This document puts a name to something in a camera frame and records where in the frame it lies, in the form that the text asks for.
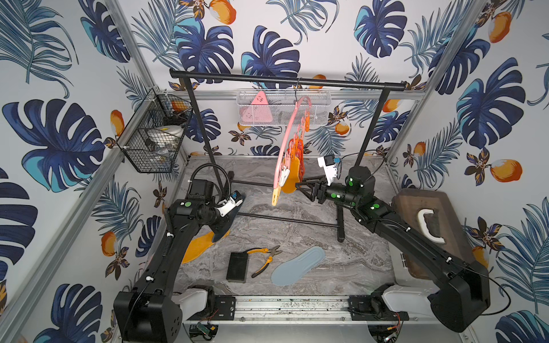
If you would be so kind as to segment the orange insole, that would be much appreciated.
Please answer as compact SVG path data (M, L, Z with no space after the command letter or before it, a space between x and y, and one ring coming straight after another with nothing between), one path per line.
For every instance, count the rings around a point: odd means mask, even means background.
M296 184L301 181L300 165L299 158L292 157L287 165L287 169L283 170L284 184L281 186L281 190L285 194L292 194L297 189Z

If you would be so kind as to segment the beige yellow-edged insole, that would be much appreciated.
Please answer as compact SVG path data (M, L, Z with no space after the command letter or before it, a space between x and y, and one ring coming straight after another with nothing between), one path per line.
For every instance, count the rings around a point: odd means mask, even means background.
M194 238L189 246L187 247L187 251L185 253L185 256L182 260L181 265L188 264L197 258L199 258L202 254L204 254L210 247L215 245L215 242L213 242L214 233L209 232L208 234L205 234L201 237Z

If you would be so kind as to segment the light blue insole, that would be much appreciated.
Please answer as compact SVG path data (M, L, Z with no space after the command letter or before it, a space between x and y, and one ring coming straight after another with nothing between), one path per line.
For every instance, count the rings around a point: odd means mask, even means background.
M292 260L282 263L271 275L271 282L280 287L290 286L316 268L326 257L321 247L311 247Z

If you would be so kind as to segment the red patterned insole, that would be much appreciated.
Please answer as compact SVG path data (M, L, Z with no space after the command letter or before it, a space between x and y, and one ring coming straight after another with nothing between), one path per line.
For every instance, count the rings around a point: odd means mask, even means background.
M304 157L303 139L298 134L294 134L294 137L290 143L291 143L291 147L290 147L291 162L293 162L294 159L297 159L299 161L300 164L298 168L298 177L300 181L303 181L303 178L305 175L305 163L303 161L303 157Z

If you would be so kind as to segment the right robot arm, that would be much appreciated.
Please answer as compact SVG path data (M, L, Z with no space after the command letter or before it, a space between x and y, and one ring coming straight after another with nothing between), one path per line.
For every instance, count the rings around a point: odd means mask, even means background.
M375 178L367 167L352 167L345 183L307 178L297 190L312 202L333 201L355 220L412 257L438 288L427 299L435 318L454 332L464 332L490 307L490 281L479 262L463 260L431 242L375 196Z

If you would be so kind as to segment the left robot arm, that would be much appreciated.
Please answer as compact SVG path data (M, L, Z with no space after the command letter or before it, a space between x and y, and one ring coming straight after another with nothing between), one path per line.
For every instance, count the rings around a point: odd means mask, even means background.
M180 296L174 285L184 258L197 247L196 235L208 227L210 241L225 237L237 217L245 196L232 188L233 172L212 163L226 178L223 187L199 180L193 173L185 198L166 211L166 230L160 250L151 258L139 280L114 300L114 314L123 342L173 342L184 321L194 316L209 317L216 310L211 287L192 287Z

